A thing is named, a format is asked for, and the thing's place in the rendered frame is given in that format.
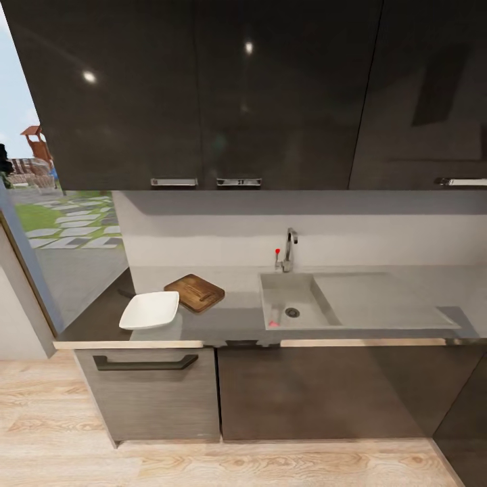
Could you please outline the cutting board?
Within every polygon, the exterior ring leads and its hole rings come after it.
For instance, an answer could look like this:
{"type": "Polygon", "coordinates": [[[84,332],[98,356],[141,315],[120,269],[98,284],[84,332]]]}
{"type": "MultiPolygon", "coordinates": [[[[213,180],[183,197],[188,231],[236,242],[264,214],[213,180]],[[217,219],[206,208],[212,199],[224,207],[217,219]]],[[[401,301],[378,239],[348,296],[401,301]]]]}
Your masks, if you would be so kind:
{"type": "Polygon", "coordinates": [[[202,312],[225,295],[224,289],[194,274],[176,280],[164,287],[165,292],[179,292],[179,302],[194,312],[202,312]]]}

